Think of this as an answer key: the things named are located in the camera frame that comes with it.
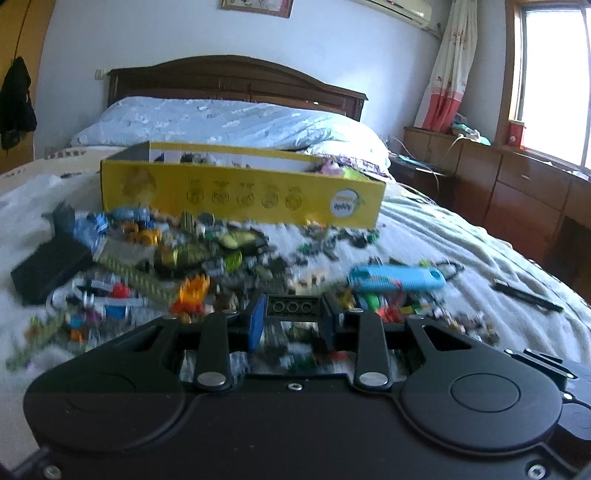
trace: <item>red lego piece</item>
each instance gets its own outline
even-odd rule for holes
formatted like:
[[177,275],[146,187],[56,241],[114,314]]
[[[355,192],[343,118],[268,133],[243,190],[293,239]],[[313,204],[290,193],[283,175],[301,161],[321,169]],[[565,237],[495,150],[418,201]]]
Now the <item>red lego piece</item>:
[[180,300],[177,300],[173,306],[170,307],[170,311],[173,313],[188,313],[189,315],[203,315],[205,310],[203,310],[203,304],[199,303],[183,303]]
[[382,318],[384,323],[402,323],[402,317],[396,307],[384,307],[379,309],[377,314]]
[[128,299],[131,297],[131,289],[124,283],[116,283],[113,285],[111,298],[113,299]]

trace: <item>white bedsheet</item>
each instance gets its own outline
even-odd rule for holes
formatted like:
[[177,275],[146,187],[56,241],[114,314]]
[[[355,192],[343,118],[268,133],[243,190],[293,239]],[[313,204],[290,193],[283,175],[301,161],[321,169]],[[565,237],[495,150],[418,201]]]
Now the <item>white bedsheet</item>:
[[[39,371],[12,374],[5,360],[13,343],[24,344],[30,317],[42,312],[22,307],[15,296],[10,271],[36,247],[51,238],[43,212],[65,200],[79,210],[100,210],[100,184],[96,173],[69,179],[41,175],[0,196],[0,462],[14,467],[35,450],[35,442],[21,411],[22,395]],[[423,206],[402,198],[384,201],[378,220],[381,237],[375,246],[357,250],[340,242],[339,263],[314,259],[309,268],[328,271],[329,279],[346,275],[351,265],[370,256],[392,256],[409,264],[422,259],[458,261],[466,266],[441,292],[450,310],[483,311],[501,336],[500,348],[526,347],[591,365],[591,310],[568,287],[546,274],[483,229],[439,207]],[[284,225],[260,227],[278,245],[280,253],[293,252],[305,239],[298,228]],[[549,296],[565,305],[564,313],[544,312],[493,291],[494,278]],[[49,368],[67,356],[56,351],[40,354],[36,364]]]
[[361,158],[388,170],[388,149],[370,127],[337,113],[235,100],[128,97],[72,139],[72,146],[146,141],[275,148]]

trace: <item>green object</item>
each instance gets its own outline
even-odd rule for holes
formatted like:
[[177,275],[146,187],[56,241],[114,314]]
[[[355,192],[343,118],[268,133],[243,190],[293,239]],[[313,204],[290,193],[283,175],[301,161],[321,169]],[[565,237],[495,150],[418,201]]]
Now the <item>green object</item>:
[[379,232],[372,232],[369,233],[367,236],[367,241],[370,245],[373,245],[379,240]]
[[365,296],[365,301],[372,312],[379,310],[379,297],[377,295],[368,294]]
[[228,250],[236,250],[244,247],[248,244],[255,244],[261,236],[256,232],[248,230],[235,230],[233,232],[224,233],[220,238],[219,242],[221,246]]
[[273,274],[262,265],[257,265],[255,268],[253,268],[253,272],[261,280],[273,280]]
[[119,275],[123,282],[139,291],[144,297],[170,307],[177,301],[178,292],[162,288],[160,282],[151,275],[140,272],[131,265],[124,264],[114,257],[102,254],[98,264]]
[[342,167],[342,170],[345,173],[343,178],[345,178],[346,180],[369,181],[365,175],[355,170],[354,168],[344,166]]
[[41,325],[39,334],[29,341],[27,346],[6,360],[6,368],[9,372],[15,372],[19,368],[24,368],[31,361],[33,356],[45,347],[53,336],[61,329],[66,322],[66,312],[60,313],[57,317],[47,319],[45,325]]
[[205,240],[215,240],[217,238],[217,232],[214,232],[213,230],[208,230],[207,232],[205,232],[203,236],[205,237]]
[[223,261],[224,270],[227,273],[238,270],[242,265],[242,252],[235,253],[225,258]]

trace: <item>wooden dresser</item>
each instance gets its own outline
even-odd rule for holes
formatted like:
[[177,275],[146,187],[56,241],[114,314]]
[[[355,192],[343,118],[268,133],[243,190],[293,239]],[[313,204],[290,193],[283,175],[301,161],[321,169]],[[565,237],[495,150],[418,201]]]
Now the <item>wooden dresser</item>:
[[456,176],[452,210],[591,302],[591,183],[505,147],[409,127],[418,160]]
[[[6,0],[0,5],[0,86],[16,57],[25,60],[31,76],[31,100],[35,105],[37,75],[45,34],[56,0]],[[0,173],[33,160],[33,134],[15,148],[0,150]]]

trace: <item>red and white curtain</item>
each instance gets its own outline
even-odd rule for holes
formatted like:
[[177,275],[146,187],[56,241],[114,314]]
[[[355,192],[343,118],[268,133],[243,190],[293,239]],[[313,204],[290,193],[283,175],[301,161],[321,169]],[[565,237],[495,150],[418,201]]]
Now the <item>red and white curtain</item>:
[[447,133],[460,107],[478,39],[477,0],[454,0],[415,127]]

